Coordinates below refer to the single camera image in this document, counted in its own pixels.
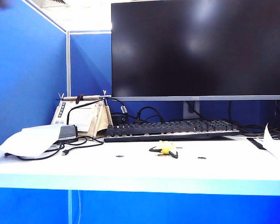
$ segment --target monitor stand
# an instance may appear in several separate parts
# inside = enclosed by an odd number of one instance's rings
[[[194,109],[200,113],[200,101],[194,101]],[[199,116],[189,108],[186,101],[183,102],[183,119],[194,119],[199,118]]]

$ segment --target ceiling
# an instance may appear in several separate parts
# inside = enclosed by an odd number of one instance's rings
[[[111,3],[132,0],[25,0],[66,31],[111,30]]]

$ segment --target ceiling vent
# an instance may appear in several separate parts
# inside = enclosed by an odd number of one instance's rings
[[[32,0],[40,8],[68,6],[64,0]]]

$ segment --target electronic device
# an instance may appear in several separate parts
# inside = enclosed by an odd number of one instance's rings
[[[78,137],[78,129],[77,126],[75,125],[63,125],[60,127],[60,134],[58,137],[58,141],[56,144],[59,142],[64,142],[64,141],[77,141]]]
[[[280,100],[280,0],[113,3],[112,96]]]
[[[165,123],[129,124],[109,126],[105,142],[210,139],[218,136],[237,135],[239,130],[224,120],[188,120]]]

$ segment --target desk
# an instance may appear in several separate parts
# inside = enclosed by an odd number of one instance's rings
[[[233,139],[176,141],[178,159],[149,152],[156,142],[105,143],[42,161],[0,152],[0,188],[280,196],[280,161]]]

